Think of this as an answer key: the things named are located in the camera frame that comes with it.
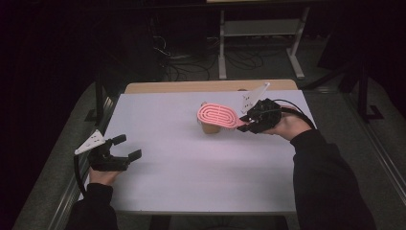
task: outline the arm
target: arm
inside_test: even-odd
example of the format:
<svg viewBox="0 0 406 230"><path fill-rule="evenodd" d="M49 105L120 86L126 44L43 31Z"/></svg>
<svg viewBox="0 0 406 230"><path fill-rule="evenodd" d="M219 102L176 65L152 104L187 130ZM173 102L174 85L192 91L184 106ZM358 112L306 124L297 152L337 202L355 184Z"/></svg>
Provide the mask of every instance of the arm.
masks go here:
<svg viewBox="0 0 406 230"><path fill-rule="evenodd" d="M83 200L76 202L66 225L70 229L119 229L110 206L113 184L120 172L98 172L90 168L90 183Z"/></svg>
<svg viewBox="0 0 406 230"><path fill-rule="evenodd" d="M376 229L352 169L319 130L283 114L265 133L278 134L295 147L293 184L303 230Z"/></svg>

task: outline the dark background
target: dark background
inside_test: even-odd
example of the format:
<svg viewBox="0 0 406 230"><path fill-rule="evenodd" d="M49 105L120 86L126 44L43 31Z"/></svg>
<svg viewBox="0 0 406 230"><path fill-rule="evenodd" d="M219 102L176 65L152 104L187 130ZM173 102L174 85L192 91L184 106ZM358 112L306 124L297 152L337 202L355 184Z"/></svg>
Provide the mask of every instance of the dark background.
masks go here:
<svg viewBox="0 0 406 230"><path fill-rule="evenodd" d="M406 87L402 45L406 28L404 9L398 2L320 5L312 8L305 33L331 35L321 67L333 70L354 56L363 57L370 76L385 87L406 116L402 94ZM206 36L218 35L218 14L214 12L154 14L151 28L148 12L113 16L81 10L105 3L20 0L0 5L5 107L1 119L1 229L13 226L76 101L96 75L101 74L110 96L129 82L161 81L165 57L152 50L157 45L153 34L164 35L169 46L197 53L204 53Z"/></svg>

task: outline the cable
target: cable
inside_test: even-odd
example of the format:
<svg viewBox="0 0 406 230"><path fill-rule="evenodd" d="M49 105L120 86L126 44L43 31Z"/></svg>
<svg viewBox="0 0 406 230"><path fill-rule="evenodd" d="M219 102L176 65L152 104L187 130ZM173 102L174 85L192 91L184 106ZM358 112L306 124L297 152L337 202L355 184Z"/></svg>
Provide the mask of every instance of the cable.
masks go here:
<svg viewBox="0 0 406 230"><path fill-rule="evenodd" d="M169 73L168 73L168 71L166 70L166 71L165 71L165 74L166 74L167 77L168 77L168 81L172 81L172 76L171 76L171 72L170 72L170 67L167 68L167 69L168 69Z"/></svg>
<svg viewBox="0 0 406 230"><path fill-rule="evenodd" d="M170 64L168 64L168 67L167 67L167 69L168 69L168 71L166 71L166 74L168 75L168 77L169 77L169 79L170 79L170 81L172 81L172 72L170 71L170 68L173 68L175 71L176 71L176 78L175 78L175 81L177 81L177 79L179 78L179 70L178 69L176 69L176 68L174 68L174 67L172 67Z"/></svg>
<svg viewBox="0 0 406 230"><path fill-rule="evenodd" d="M86 195L86 189L84 188L83 180L82 180L82 178L80 176L79 156L78 155L74 156L74 167L75 167L75 178L77 180L78 187L80 189L80 192L83 194L83 196L85 196Z"/></svg>
<svg viewBox="0 0 406 230"><path fill-rule="evenodd" d="M288 107L281 107L281 112L294 114L304 120L312 129L316 129L316 126L314 126L313 122L304 113L298 112L298 110Z"/></svg>
<svg viewBox="0 0 406 230"><path fill-rule="evenodd" d="M252 46L249 45L248 40L244 39L245 47L250 49ZM265 45L264 49L269 47L269 42ZM280 54L285 50L285 46L283 46L280 50L276 51L272 54L263 54L263 49L261 51L256 51L254 53L244 51L244 48L233 47L232 54L236 57L232 57L230 55L225 55L226 59L230 64L235 66L238 69L242 70L254 70L263 66L263 58L265 57L272 57L275 55Z"/></svg>
<svg viewBox="0 0 406 230"><path fill-rule="evenodd" d="M205 54L205 55L195 54L195 55L172 56L169 59L170 59L170 61L176 61L176 60L185 59L185 58L204 58L205 56L209 56L209 55L213 55L213 54L218 54L218 51L209 52L208 54Z"/></svg>
<svg viewBox="0 0 406 230"><path fill-rule="evenodd" d="M210 65L208 67L205 67L205 66L200 65L200 64L196 64L196 63L200 63L200 62L203 62L203 61L207 61L207 56L205 56L205 57L197 56L197 57L202 58L202 59L193 60L191 62L180 62L180 63L177 63L176 61L170 61L168 66L170 68L173 68L173 69L176 70L177 77L179 77L180 75L185 75L184 73L181 73L180 71L187 72L187 73L206 72L207 73L207 81L208 81L210 79L210 76L211 76L209 70L214 66L214 64L215 64L215 62L217 60L217 57L215 56L215 58L213 58L213 61L210 63ZM187 66L198 68L198 70L187 69L186 68Z"/></svg>
<svg viewBox="0 0 406 230"><path fill-rule="evenodd" d="M153 38L161 38L161 40L164 41L164 50L167 48L167 42L165 41L165 39L161 36L154 36Z"/></svg>
<svg viewBox="0 0 406 230"><path fill-rule="evenodd" d="M180 77L181 75L185 76L185 80L187 80L187 76L186 76L184 73L180 73L178 68L176 68L176 67L174 67L174 66L172 66L172 65L170 65L170 64L168 65L168 67L169 67L169 73L170 73L170 74L171 74L170 68L172 68L172 69L174 69L174 70L176 71L176 78L175 78L174 81L178 81L178 80L179 80L179 77Z"/></svg>
<svg viewBox="0 0 406 230"><path fill-rule="evenodd" d="M83 172L83 176L81 177L82 180L84 180L84 178L87 177L87 174L89 173L89 169L90 169L90 166L87 166L86 170Z"/></svg>
<svg viewBox="0 0 406 230"><path fill-rule="evenodd" d="M290 101L283 100L283 99L276 99L276 100L273 100L273 101L274 101L274 102L284 102L284 103L292 104L292 105L295 106L302 114L304 114L304 112L303 112L297 105L293 104L293 103L290 102Z"/></svg>
<svg viewBox="0 0 406 230"><path fill-rule="evenodd" d="M196 56L181 57L181 58L189 58L189 59L198 58L197 60L190 61L190 62L177 62L177 61L180 61L180 58L179 59L171 59L170 62L172 64L176 64L176 65L196 64L196 63L199 63L199 62L202 62L202 61L206 61L207 56L196 55Z"/></svg>
<svg viewBox="0 0 406 230"><path fill-rule="evenodd" d="M165 52L165 51L163 51L163 50L161 50L161 49L158 49L158 48L156 48L156 47L152 47L152 49L157 50L157 51L159 51L161 54L170 57L170 52Z"/></svg>

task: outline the pink object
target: pink object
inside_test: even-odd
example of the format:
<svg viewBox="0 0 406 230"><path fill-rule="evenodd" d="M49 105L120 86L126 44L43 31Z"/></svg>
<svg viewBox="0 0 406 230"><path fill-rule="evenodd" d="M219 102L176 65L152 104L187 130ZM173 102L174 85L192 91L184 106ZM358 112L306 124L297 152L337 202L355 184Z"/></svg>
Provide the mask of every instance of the pink object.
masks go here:
<svg viewBox="0 0 406 230"><path fill-rule="evenodd" d="M205 124L229 129L246 124L239 119L232 108L217 103L203 103L197 111L197 119Z"/></svg>

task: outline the metal frame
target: metal frame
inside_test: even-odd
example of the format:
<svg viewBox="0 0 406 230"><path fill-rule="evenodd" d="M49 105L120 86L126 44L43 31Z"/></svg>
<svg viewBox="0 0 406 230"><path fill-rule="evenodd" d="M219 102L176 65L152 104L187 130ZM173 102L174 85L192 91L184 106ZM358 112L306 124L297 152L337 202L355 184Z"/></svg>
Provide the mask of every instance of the metal frame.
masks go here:
<svg viewBox="0 0 406 230"><path fill-rule="evenodd" d="M275 31L266 31L263 28L258 30L257 32L244 32L241 28L236 27L238 21L233 22L231 26L233 26L233 30L238 30L238 32L234 32L232 29L227 27L227 22L224 19L224 11L221 11L220 15L220 47L219 47L219 55L218 55L218 76L221 80L227 79L226 73L226 64L225 64L225 57L224 57L224 37L225 36L238 36L238 35L295 35L294 42L290 48L286 49L287 56L289 57L290 63L292 64L293 70L295 72L296 78L298 80L302 80L305 78L305 74L302 70L299 61L296 58L296 52L299 47L299 43L302 38L302 34L305 28L305 22L307 20L308 12L310 11L310 7L305 7L302 13L302 17L300 20L292 20L292 19L284 19L284 20L261 20L257 21L260 24L268 24L271 26L272 24L279 23L279 24L286 24L289 25L291 23L297 23L297 28L294 33L290 33L288 30L281 29L283 26L276 28ZM241 25L254 25L256 21L241 21Z"/></svg>
<svg viewBox="0 0 406 230"><path fill-rule="evenodd" d="M97 110L98 110L98 123L93 128L92 132L89 133L89 136L96 130L100 130L101 133L105 133L107 129L108 123L110 118L113 114L114 108L117 103L117 99L111 99L109 97L103 100L101 97L102 93L102 85L97 83L96 85L96 95L97 95ZM84 153L79 159L79 170L83 173L82 176L86 176L87 174L87 154ZM59 205L55 211L54 216L52 217L49 225L48 230L54 229L64 229L67 219L69 218L70 210L74 203L78 201L80 191L78 189L78 184L75 179L75 175L72 174L68 182L68 186L61 196Z"/></svg>
<svg viewBox="0 0 406 230"><path fill-rule="evenodd" d="M344 99L349 105L351 112L354 114L354 118L357 120L358 124L364 129L364 132L367 134L370 139L373 147L375 148L376 157L384 169L385 173L388 175L392 184L394 185L395 190L399 194L400 199L403 204L406 205L406 181L403 178L402 174L397 169L394 161L392 160L389 153L385 150L382 143L377 138L375 131L372 129L371 125L365 122L365 118L355 109L358 104L354 99L348 95L344 94Z"/></svg>

